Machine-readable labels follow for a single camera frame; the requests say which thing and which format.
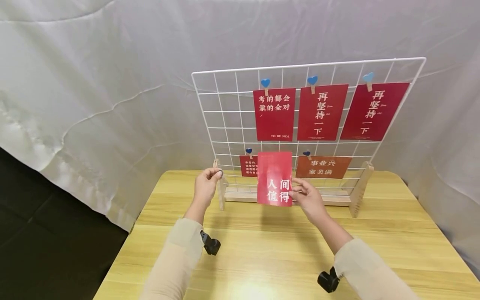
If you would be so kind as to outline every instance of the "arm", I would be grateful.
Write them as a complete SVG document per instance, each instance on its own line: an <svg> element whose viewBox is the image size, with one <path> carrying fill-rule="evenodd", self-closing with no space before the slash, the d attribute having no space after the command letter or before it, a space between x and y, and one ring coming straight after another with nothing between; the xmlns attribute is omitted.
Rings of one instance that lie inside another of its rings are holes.
<svg viewBox="0 0 480 300"><path fill-rule="evenodd" d="M183 299L192 271L202 255L204 244L200 231L221 176L219 168L209 168L195 179L192 204L168 234L140 300Z"/></svg>
<svg viewBox="0 0 480 300"><path fill-rule="evenodd" d="M418 299L415 293L363 241L354 239L327 213L322 196L309 182L293 178L298 186L290 196L301 206L335 255L334 267L363 300Z"/></svg>

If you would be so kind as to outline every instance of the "small red card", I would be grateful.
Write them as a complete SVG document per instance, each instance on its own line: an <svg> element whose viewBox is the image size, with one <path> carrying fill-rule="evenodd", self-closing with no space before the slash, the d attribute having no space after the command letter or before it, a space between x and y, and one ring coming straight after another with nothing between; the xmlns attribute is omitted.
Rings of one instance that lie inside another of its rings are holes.
<svg viewBox="0 0 480 300"><path fill-rule="evenodd" d="M259 141L292 141L295 89L269 89L253 91L255 123Z"/></svg>
<svg viewBox="0 0 480 300"><path fill-rule="evenodd" d="M241 175L245 177L257 177L258 156L240 155Z"/></svg>
<svg viewBox="0 0 480 300"><path fill-rule="evenodd" d="M348 169L351 157L345 156L299 156L298 178L337 178L342 179Z"/></svg>
<svg viewBox="0 0 480 300"><path fill-rule="evenodd" d="M300 90L299 141L335 141L348 84L321 85Z"/></svg>
<svg viewBox="0 0 480 300"><path fill-rule="evenodd" d="M260 152L258 154L257 203L292 206L292 153Z"/></svg>
<svg viewBox="0 0 480 300"><path fill-rule="evenodd" d="M409 83L358 85L343 127L341 140L381 141Z"/></svg>

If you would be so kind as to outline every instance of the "wooden base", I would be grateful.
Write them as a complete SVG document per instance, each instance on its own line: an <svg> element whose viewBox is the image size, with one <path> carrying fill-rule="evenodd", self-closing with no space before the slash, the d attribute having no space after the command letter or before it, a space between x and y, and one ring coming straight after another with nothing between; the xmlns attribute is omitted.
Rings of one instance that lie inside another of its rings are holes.
<svg viewBox="0 0 480 300"><path fill-rule="evenodd" d="M369 162L364 162L361 169L354 178L347 180L340 190L322 190L320 194L325 205L330 206L348 206L352 217L358 216L360 205L363 200L363 194L367 187L367 182L373 173L373 166ZM257 202L257 188L239 188L229 187L228 181L223 177L218 185L218 197L220 200L220 210L224 210L225 201L234 202Z"/></svg>
<svg viewBox="0 0 480 300"><path fill-rule="evenodd" d="M347 191L321 191L325 205L349 206L351 203ZM226 188L224 194L225 201L234 202L257 202L256 188Z"/></svg>

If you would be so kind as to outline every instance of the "light wood tabletop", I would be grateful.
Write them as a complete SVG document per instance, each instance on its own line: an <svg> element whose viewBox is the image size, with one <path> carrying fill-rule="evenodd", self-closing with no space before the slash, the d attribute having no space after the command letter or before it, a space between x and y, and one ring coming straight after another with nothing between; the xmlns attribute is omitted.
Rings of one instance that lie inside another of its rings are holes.
<svg viewBox="0 0 480 300"><path fill-rule="evenodd" d="M138 299L165 238L193 197L198 170L168 171L160 178L95 300ZM480 283L399 176L375 171L358 218L348 207L327 208L361 238L422 299L480 299ZM300 207L227 202L214 197L204 230L221 242L206 252L185 299L359 299L345 279L327 294L317 283L333 255Z"/></svg>

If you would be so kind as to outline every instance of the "white wire grid panel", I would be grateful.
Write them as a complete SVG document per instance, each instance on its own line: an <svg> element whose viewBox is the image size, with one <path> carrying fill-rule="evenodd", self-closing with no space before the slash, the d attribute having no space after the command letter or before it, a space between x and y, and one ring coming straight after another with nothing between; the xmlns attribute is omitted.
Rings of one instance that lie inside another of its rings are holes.
<svg viewBox="0 0 480 300"><path fill-rule="evenodd" d="M385 136L398 115L403 103L413 88L422 68L425 57L326 62L305 65L275 66L193 72L192 80L204 117L208 136L215 158L220 159L220 167L228 179L229 187L238 192L256 192L257 178L242 177L240 155L248 155L245 149L251 148L252 155L263 151L291 151L294 172L297 159L309 150L314 156L349 156L352 161L342 180L309 179L319 190L348 190L342 188L347 180L358 180L359 170L364 161L371 162L382 141L340 140L345 119L350 110L353 94L358 84L365 84L364 74L374 72L372 83L410 82L398 106ZM309 86L307 79L318 76L316 85L348 84L342 118L335 141L297 141L300 88ZM292 88L297 90L292 142L262 142L256 138L253 90L262 89L260 81L270 79L269 89Z"/></svg>

